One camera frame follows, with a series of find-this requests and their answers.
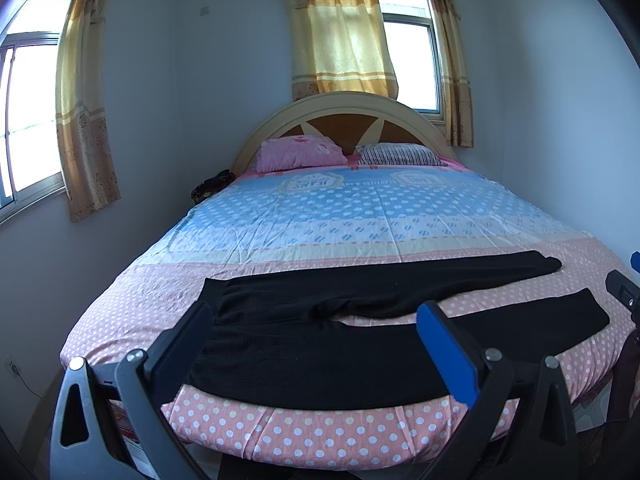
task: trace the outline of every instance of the metal bolt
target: metal bolt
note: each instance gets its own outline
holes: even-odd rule
[[[487,348],[484,351],[484,358],[487,361],[498,362],[502,359],[502,352],[500,352],[497,348]]]
[[[79,370],[84,366],[84,358],[83,357],[74,357],[69,361],[69,368],[72,370]]]
[[[552,370],[555,370],[556,368],[558,368],[559,364],[560,363],[558,362],[558,359],[556,359],[555,357],[551,355],[545,357],[545,366],[547,368],[551,368]]]
[[[142,359],[144,356],[145,353],[142,350],[132,350],[127,354],[127,361],[129,361],[130,363],[132,363],[133,361],[140,361],[140,359]]]

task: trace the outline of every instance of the bed sheet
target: bed sheet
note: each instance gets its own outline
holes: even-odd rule
[[[573,401],[612,368],[633,330],[626,309],[605,289],[610,270],[627,270],[596,238],[457,168],[315,168],[236,181],[191,209],[117,277],[72,330],[61,358],[66,365],[81,355],[95,365],[148,348],[198,297],[206,277],[523,250],[559,258],[563,267],[460,294],[440,307],[461,316],[588,286],[611,323],[558,356]],[[415,315],[341,320],[373,326],[412,323]],[[515,409],[516,401],[507,402],[496,438],[508,430]],[[448,396],[395,408],[304,412],[222,399],[185,385],[162,412],[182,439],[212,449],[295,467],[365,470],[433,458],[466,407]]]

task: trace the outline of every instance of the striped pillow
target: striped pillow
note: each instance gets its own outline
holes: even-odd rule
[[[434,153],[421,144],[380,142],[357,146],[361,166],[446,166]]]

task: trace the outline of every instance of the electrical outlet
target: electrical outlet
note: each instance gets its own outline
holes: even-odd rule
[[[20,367],[18,363],[15,362],[14,356],[9,354],[9,357],[4,361],[4,367],[13,377],[17,377],[18,374],[14,372],[14,366],[20,371]]]

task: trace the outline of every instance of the black pants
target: black pants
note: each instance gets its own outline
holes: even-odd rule
[[[555,272],[535,251],[407,264],[296,270],[207,280],[211,338],[187,382],[218,396],[301,410],[413,404],[447,394],[415,325],[348,326],[333,316],[388,318],[470,290]],[[479,345],[516,360],[558,354],[598,332],[607,314],[588,290],[456,318]]]

